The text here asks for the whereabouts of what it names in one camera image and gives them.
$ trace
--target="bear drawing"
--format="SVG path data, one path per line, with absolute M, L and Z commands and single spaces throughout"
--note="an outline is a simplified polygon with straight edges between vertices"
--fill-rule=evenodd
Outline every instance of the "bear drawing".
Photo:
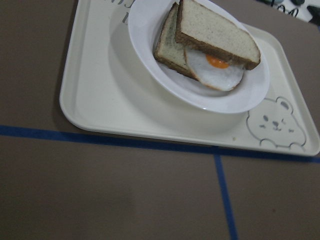
M 268 142 L 276 148 L 298 146 L 304 150 L 306 134 L 293 112 L 292 104 L 284 97 L 276 100 L 265 98 L 260 105 L 248 111 L 246 125 L 260 146 Z

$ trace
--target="sandwich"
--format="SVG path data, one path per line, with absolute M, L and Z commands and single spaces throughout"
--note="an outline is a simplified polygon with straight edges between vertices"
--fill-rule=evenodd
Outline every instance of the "sandwich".
M 153 52 L 155 59 L 207 87 L 230 91 L 261 53 L 248 32 L 195 0 L 174 3 Z

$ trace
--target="blue tape strip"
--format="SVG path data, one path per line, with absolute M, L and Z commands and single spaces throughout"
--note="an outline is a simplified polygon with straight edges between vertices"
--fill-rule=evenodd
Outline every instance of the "blue tape strip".
M 222 166 L 221 156 L 215 154 L 214 162 L 215 162 L 215 168 L 216 168 L 218 181 L 220 185 L 226 221 L 227 221 L 227 225 L 230 233 L 230 239 L 237 240 L 238 239 L 237 228 L 236 228 L 235 219 L 234 219 L 231 202 L 228 194 L 227 182 L 225 178 L 225 172 Z
M 320 157 L 304 157 L 260 151 L 239 150 L 218 146 L 202 146 L 180 143 L 167 143 L 138 139 L 127 139 L 103 135 L 91 135 L 83 133 L 62 132 L 35 128 L 0 125 L 0 135 L 9 137 L 42 139 L 52 141 L 65 141 L 86 144 L 110 145 L 120 147 L 155 149 L 200 154 L 216 154 L 223 156 L 236 156 L 246 158 L 260 158 L 283 161 L 297 161 L 320 164 Z

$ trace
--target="table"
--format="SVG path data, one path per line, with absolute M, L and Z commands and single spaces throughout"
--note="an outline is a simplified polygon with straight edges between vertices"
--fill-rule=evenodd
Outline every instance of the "table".
M 319 238 L 319 154 L 72 125 L 59 94 L 77 2 L 0 2 L 1 239 Z M 320 129 L 317 26 L 253 0 L 214 2 L 279 40 Z

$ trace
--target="egg yolk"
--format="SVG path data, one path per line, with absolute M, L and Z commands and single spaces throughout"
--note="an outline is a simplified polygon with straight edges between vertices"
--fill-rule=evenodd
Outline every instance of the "egg yolk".
M 214 66 L 216 68 L 219 68 L 219 69 L 226 69 L 227 67 L 229 67 L 229 64 L 214 57 L 214 56 L 211 56 L 211 55 L 208 55 L 206 54 L 205 55 L 206 57 L 206 60 L 208 61 L 208 63 L 211 65 L 211 66 Z

